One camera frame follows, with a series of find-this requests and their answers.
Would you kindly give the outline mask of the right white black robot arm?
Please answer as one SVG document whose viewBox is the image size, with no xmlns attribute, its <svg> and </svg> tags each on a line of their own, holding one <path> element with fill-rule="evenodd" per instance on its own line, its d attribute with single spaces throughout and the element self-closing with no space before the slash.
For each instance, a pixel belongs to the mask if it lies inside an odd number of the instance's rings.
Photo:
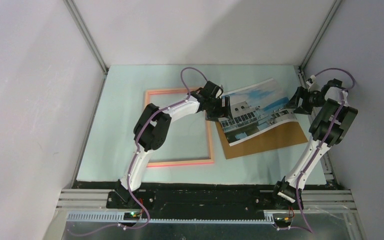
<svg viewBox="0 0 384 240">
<path fill-rule="evenodd" d="M 301 157 L 275 184 L 270 201 L 277 209 L 297 202 L 317 162 L 344 139 L 358 114 L 358 110 L 348 103 L 349 91 L 342 86 L 342 81 L 332 79 L 319 87 L 313 75 L 305 83 L 307 88 L 298 87 L 287 108 L 301 115 L 311 115 L 314 108 L 320 110 L 309 127 L 310 137 Z"/>
</svg>

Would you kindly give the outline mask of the brown backing board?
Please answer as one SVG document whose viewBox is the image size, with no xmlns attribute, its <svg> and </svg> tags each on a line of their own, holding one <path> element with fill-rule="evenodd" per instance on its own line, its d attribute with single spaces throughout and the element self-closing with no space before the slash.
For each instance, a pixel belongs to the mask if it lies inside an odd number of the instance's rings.
<svg viewBox="0 0 384 240">
<path fill-rule="evenodd" d="M 287 122 L 239 144 L 230 146 L 221 124 L 215 124 L 227 160 L 308 142 L 298 122 Z"/>
</svg>

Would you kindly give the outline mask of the building and sky photo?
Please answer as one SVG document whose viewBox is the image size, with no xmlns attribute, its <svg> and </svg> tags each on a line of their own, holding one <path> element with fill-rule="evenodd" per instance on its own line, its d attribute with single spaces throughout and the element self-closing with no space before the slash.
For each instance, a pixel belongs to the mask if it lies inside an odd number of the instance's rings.
<svg viewBox="0 0 384 240">
<path fill-rule="evenodd" d="M 276 127 L 297 123 L 293 110 L 286 107 L 287 93 L 277 80 L 269 78 L 221 95 L 229 102 L 231 117 L 216 122 L 218 137 L 232 147 Z"/>
</svg>

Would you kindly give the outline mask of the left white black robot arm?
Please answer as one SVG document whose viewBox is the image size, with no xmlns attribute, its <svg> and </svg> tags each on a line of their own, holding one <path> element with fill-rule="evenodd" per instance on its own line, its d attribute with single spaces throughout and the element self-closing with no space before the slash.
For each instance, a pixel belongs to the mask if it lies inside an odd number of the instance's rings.
<svg viewBox="0 0 384 240">
<path fill-rule="evenodd" d="M 231 98 L 221 86 L 207 81 L 204 87 L 188 91 L 178 102 L 159 107 L 149 103 L 143 110 L 134 129 L 136 150 L 124 176 L 117 181 L 115 193 L 125 208 L 138 202 L 138 190 L 153 152 L 165 142 L 171 123 L 188 115 L 205 112 L 206 120 L 233 119 Z"/>
</svg>

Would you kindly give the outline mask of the orange wooden picture frame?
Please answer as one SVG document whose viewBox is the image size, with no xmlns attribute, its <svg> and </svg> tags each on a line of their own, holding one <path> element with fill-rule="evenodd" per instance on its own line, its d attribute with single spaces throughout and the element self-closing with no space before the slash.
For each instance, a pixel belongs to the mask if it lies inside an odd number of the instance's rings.
<svg viewBox="0 0 384 240">
<path fill-rule="evenodd" d="M 211 123 L 205 113 L 187 115 L 170 124 L 166 140 L 148 167 L 205 165 L 215 162 Z"/>
</svg>

